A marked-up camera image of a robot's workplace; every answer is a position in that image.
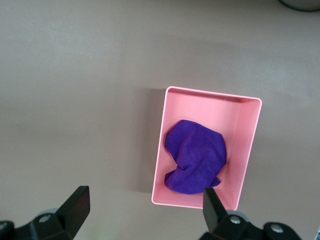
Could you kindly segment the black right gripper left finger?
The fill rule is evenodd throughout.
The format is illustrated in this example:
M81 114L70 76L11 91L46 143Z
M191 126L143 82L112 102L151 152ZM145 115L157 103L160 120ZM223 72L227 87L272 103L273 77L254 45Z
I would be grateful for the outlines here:
M29 224L32 240L72 240L90 213L90 189L79 186L54 213L37 216Z

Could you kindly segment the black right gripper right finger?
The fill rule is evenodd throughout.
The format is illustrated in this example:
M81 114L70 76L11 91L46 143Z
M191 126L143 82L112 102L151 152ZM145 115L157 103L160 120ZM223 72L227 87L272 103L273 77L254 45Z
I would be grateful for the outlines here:
M226 210L213 188L203 192L203 216L208 231L201 240L262 240L263 230L240 211Z

